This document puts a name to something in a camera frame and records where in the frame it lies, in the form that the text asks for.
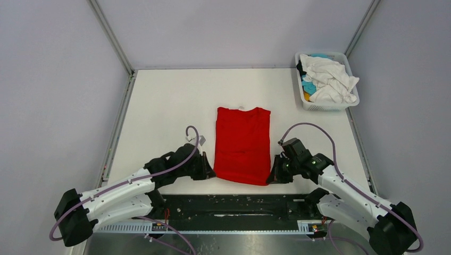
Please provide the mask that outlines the red t shirt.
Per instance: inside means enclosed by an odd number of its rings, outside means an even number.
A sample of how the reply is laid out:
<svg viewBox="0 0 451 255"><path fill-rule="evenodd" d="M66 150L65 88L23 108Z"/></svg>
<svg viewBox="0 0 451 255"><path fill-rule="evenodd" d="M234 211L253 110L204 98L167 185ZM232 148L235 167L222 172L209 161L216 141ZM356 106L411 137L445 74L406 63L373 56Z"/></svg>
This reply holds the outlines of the red t shirt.
<svg viewBox="0 0 451 255"><path fill-rule="evenodd" d="M266 186L271 170L270 116L264 108L219 107L213 170L231 182Z"/></svg>

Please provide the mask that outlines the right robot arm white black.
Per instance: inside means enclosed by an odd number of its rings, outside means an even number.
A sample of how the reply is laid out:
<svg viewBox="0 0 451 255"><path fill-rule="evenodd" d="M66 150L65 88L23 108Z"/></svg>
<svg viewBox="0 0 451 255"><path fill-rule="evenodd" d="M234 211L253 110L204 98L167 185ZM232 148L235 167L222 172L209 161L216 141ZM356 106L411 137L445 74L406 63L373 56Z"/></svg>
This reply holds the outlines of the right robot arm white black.
<svg viewBox="0 0 451 255"><path fill-rule="evenodd" d="M312 155L298 138L280 141L271 177L275 183L292 182L301 175L318 185L305 198L305 212L313 219L325 216L365 238L376 254L404 254L419 241L410 207L393 204L363 190L337 169L327 156Z"/></svg>

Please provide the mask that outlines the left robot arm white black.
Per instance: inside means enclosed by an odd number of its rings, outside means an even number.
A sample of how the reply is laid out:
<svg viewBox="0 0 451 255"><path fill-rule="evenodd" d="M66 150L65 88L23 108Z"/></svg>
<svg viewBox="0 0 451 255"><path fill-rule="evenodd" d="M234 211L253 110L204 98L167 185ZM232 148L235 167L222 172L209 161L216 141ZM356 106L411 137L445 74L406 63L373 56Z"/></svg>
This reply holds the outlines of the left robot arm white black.
<svg viewBox="0 0 451 255"><path fill-rule="evenodd" d="M56 226L49 237L56 241L54 231L59 230L59 239L66 247L72 247L104 226L140 216L159 218L167 209L159 188L185 176L194 181L216 176L206 153L189 143L107 186L82 193L68 190L55 209Z"/></svg>

